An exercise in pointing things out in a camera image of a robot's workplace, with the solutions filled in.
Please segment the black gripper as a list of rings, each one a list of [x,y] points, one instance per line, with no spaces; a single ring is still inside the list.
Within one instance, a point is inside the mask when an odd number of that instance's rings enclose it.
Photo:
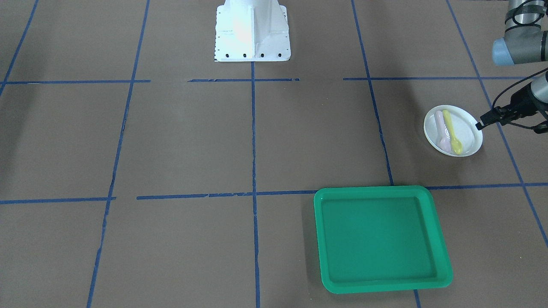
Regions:
[[[497,124],[510,124],[512,121],[536,114],[547,120],[547,86],[534,86],[532,83],[524,86],[510,98],[510,104],[497,110],[490,110],[480,117],[475,124],[477,130]]]

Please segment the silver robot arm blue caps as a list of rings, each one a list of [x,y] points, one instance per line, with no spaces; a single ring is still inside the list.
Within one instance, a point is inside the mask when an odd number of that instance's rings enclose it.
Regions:
[[[546,62],[548,33],[542,30],[547,16],[545,0],[511,0],[504,19],[505,33],[494,41],[492,60],[497,66]],[[476,129],[489,125],[514,125],[536,134],[547,132],[547,69],[540,70],[511,84],[480,117]]]

